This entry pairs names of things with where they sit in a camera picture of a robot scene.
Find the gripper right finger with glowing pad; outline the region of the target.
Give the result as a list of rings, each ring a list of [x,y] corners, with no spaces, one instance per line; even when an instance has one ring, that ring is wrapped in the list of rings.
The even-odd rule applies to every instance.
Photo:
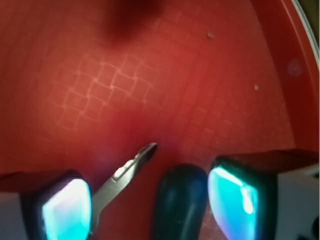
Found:
[[[209,204],[228,240],[317,240],[320,159],[315,151],[270,150],[217,156]]]

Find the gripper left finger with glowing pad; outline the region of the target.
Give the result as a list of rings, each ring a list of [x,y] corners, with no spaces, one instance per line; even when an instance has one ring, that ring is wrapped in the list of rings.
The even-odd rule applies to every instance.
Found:
[[[91,190],[77,171],[0,175],[2,240],[86,240],[91,222]]]

